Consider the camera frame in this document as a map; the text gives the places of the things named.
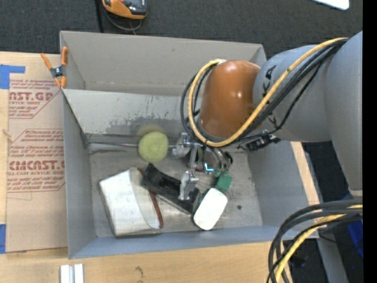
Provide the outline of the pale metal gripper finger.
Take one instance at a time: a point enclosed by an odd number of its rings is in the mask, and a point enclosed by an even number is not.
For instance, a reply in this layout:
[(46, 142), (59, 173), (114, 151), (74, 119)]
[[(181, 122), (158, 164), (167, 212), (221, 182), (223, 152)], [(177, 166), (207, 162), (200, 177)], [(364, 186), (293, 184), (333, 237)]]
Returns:
[(173, 158), (184, 157), (190, 152), (191, 147), (192, 143), (190, 136), (186, 132), (182, 132), (172, 148), (171, 156)]
[(198, 181), (199, 178), (193, 171), (185, 171), (180, 180), (180, 193), (178, 199), (189, 200), (190, 193), (194, 191)]

